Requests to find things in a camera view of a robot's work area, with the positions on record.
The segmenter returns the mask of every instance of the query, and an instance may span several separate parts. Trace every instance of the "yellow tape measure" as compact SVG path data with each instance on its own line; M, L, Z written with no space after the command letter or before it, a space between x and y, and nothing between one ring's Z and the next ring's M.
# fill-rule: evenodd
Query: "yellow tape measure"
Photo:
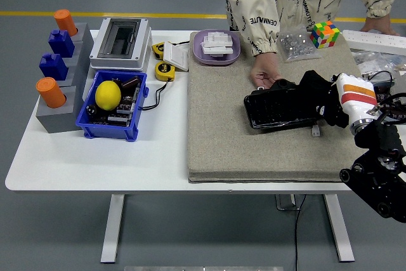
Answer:
M175 66L164 61L157 63L155 66L155 77L160 81L173 81L175 78Z
M152 52L157 60L164 59L164 43L155 44L152 46Z

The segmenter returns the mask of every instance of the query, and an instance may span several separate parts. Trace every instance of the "person's hand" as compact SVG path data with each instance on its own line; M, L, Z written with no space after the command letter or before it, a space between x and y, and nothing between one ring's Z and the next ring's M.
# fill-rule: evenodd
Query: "person's hand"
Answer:
M389 14L381 18L367 17L365 25L362 27L362 32L369 32L370 30L378 30L382 34L399 36L391 26L391 18Z
M275 81L281 79L276 53L267 52L255 56L250 77L256 87L264 87L264 89L271 88Z

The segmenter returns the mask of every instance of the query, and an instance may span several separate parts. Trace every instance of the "white device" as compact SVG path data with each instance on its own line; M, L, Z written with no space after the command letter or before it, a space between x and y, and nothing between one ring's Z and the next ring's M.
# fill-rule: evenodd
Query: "white device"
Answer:
M90 53L90 67L146 71L151 44L147 19L104 18Z
M174 65L183 71L189 71L188 52L169 42L164 43L164 62Z
M201 43L204 54L221 57L233 53L233 39L224 32L209 32Z
M343 30L350 48L406 55L406 38L386 34Z

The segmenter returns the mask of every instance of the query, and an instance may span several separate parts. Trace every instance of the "gray floor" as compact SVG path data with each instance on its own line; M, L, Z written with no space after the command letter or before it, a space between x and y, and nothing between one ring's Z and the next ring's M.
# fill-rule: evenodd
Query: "gray floor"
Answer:
M1 11L224 14L224 0L0 0ZM405 18L397 0L392 18ZM339 17L362 17L344 0ZM76 18L98 29L101 18ZM152 28L227 29L225 20L151 19ZM339 23L360 29L360 23ZM40 56L52 17L0 16L0 180L4 181L37 100ZM406 36L404 24L394 24ZM356 262L339 263L321 195L299 223L300 270L405 270L406 225L384 220L357 196L340 195ZM294 269L295 213L270 195L127 196L117 263L99 263L108 194L16 194L0 186L0 270L124 270L125 266L282 266Z

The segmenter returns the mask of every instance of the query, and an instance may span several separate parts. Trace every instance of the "white table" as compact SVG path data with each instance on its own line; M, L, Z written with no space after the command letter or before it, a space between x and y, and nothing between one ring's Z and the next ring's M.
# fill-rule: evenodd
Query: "white table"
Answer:
M153 43L187 41L192 31L152 31ZM163 85L154 77L157 60L151 55L147 70L155 103ZM86 90L94 72L89 71ZM37 105L6 177L15 192L104 192L113 194L101 262L114 262L124 194L178 192L183 194L323 194L340 261L353 261L351 245L337 193L343 183L189 183L187 169L188 73L177 72L161 94L156 109L142 112L134 143L108 138L87 139L83 131L48 134L36 118Z

